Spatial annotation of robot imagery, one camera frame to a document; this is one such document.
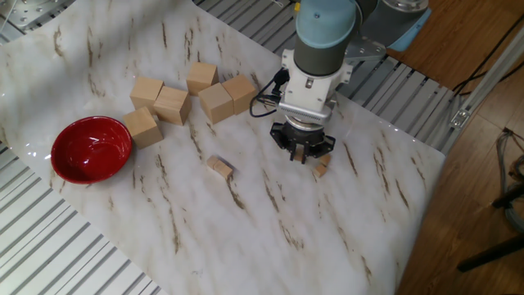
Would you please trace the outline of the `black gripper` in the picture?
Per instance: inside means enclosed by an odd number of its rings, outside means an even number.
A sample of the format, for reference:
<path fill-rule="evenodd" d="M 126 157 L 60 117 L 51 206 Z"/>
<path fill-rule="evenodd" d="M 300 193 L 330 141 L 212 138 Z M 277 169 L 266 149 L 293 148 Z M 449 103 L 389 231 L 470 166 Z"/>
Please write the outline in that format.
<path fill-rule="evenodd" d="M 317 159 L 327 155 L 333 150 L 336 142 L 336 139 L 326 135 L 323 129 L 304 131 L 288 122 L 273 123 L 270 135 L 281 149 L 290 153 L 291 161 L 294 160 L 296 154 L 296 144 L 302 144 L 303 155 L 300 159 L 302 164 L 305 164 L 307 157 Z"/>

